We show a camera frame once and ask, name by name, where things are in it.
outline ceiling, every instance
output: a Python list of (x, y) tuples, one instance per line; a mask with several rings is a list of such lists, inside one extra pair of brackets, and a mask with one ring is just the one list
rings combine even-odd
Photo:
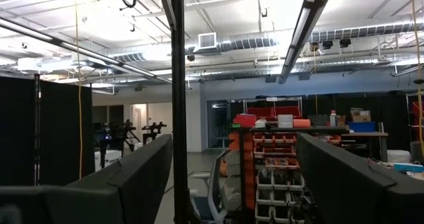
[[(241, 44), (236, 49), (196, 53), (194, 61), (186, 60), (186, 79), (207, 82), (279, 75), (302, 3), (303, 0), (185, 0), (186, 49), (198, 43), (199, 34), (211, 32), (216, 32), (220, 44), (242, 38), (252, 41), (247, 38), (259, 36), (276, 41), (271, 44), (275, 46), (249, 42), (250, 48)], [(424, 0), (415, 0), (415, 4), (417, 18), (424, 22)], [(161, 0), (137, 0), (134, 8), (123, 8), (121, 0), (0, 0), (0, 17), (74, 44), (78, 42), (79, 46), (106, 56), (117, 58), (118, 54), (141, 53), (143, 59), (126, 62), (170, 78), (171, 32)], [(411, 0), (329, 0), (314, 32), (410, 24), (411, 13)], [(424, 32), (418, 35), (419, 43), (423, 44)], [(338, 40), (334, 40), (330, 49), (324, 50), (320, 44), (315, 53), (306, 44), (291, 73), (310, 76), (315, 72), (394, 70), (394, 65), (402, 60), (416, 59), (414, 46), (411, 31), (363, 38), (352, 36), (347, 48), (339, 48)], [(35, 61), (39, 69), (28, 65)], [(413, 62), (403, 64), (409, 68)], [(46, 80), (72, 83), (77, 75), (75, 69), (72, 52), (0, 28), (0, 76), (31, 77), (40, 72)], [(101, 66), (87, 65), (82, 72), (86, 82), (117, 86), (156, 84), (134, 74), (116, 74)]]

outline ductwork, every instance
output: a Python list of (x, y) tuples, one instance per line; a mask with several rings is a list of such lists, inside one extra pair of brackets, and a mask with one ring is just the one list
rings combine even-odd
[[(418, 31), (424, 31), (424, 14), (417, 14)], [(367, 36), (413, 32), (411, 15), (403, 15), (390, 20), (367, 19), (349, 25), (316, 26), (308, 42), (324, 42), (344, 38), (362, 38)], [(197, 39), (185, 41), (185, 55), (216, 55), (232, 50), (266, 48), (287, 43), (291, 40), (293, 29), (272, 32), (256, 32), (234, 36), (217, 35), (216, 48), (197, 50)], [(122, 62), (142, 62), (147, 60), (170, 60), (171, 42), (131, 46), (126, 48), (109, 48), (102, 54)]]

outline black divider panel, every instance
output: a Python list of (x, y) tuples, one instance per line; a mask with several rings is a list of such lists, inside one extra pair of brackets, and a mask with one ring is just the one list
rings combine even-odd
[[(79, 178), (78, 86), (41, 83), (40, 184), (66, 185)], [(82, 176), (94, 172), (91, 90), (81, 89)]]
[(34, 81), (0, 78), (0, 186), (34, 185)]

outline workbench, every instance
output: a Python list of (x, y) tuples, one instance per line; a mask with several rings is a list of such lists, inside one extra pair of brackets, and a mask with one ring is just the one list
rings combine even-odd
[(387, 137), (389, 136), (388, 133), (382, 133), (382, 132), (369, 132), (369, 133), (349, 133), (349, 134), (343, 134), (342, 140), (346, 138), (366, 138), (368, 139), (367, 146), (368, 151), (372, 151), (372, 139), (378, 138), (380, 143), (380, 156), (382, 162), (387, 162)]

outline floor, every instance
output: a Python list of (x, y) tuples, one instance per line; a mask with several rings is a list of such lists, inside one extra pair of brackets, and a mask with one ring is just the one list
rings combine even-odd
[[(194, 172), (210, 172), (213, 159), (221, 153), (222, 150), (206, 150), (202, 153), (187, 153), (187, 174)], [(188, 179), (188, 188), (197, 190), (199, 196), (207, 195), (205, 183), (201, 180)], [(174, 172), (171, 168), (170, 177), (166, 185), (165, 194), (156, 216), (155, 224), (173, 224), (174, 223)]]

